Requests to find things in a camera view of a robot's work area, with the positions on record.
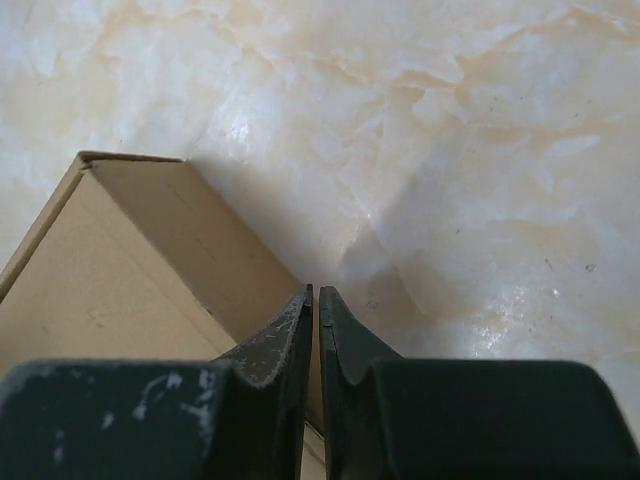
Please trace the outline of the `brown cardboard box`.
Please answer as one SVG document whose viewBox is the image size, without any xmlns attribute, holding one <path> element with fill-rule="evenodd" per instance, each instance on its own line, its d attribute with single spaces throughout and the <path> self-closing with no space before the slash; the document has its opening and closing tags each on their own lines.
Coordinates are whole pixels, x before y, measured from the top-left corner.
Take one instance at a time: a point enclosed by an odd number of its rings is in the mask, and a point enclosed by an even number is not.
<svg viewBox="0 0 640 480">
<path fill-rule="evenodd" d="M 40 359 L 209 361 L 301 288 L 178 159 L 84 151 L 1 276 L 1 381 Z"/>
</svg>

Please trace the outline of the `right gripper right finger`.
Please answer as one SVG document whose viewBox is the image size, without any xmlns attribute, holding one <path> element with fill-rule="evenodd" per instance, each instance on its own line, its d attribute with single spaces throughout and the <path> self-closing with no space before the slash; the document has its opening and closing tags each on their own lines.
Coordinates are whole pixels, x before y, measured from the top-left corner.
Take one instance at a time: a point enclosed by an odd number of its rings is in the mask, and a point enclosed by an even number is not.
<svg viewBox="0 0 640 480">
<path fill-rule="evenodd" d="M 410 359 L 319 294 L 331 479 L 635 479 L 602 378 L 571 361 Z"/>
</svg>

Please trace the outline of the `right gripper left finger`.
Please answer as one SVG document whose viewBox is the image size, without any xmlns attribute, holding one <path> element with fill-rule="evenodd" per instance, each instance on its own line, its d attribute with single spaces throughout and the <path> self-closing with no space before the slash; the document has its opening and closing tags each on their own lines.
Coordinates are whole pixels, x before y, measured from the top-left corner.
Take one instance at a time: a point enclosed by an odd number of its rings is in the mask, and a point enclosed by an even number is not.
<svg viewBox="0 0 640 480">
<path fill-rule="evenodd" d="M 5 479 L 296 479 L 313 336 L 303 287 L 209 361 L 40 359 L 1 381 Z"/>
</svg>

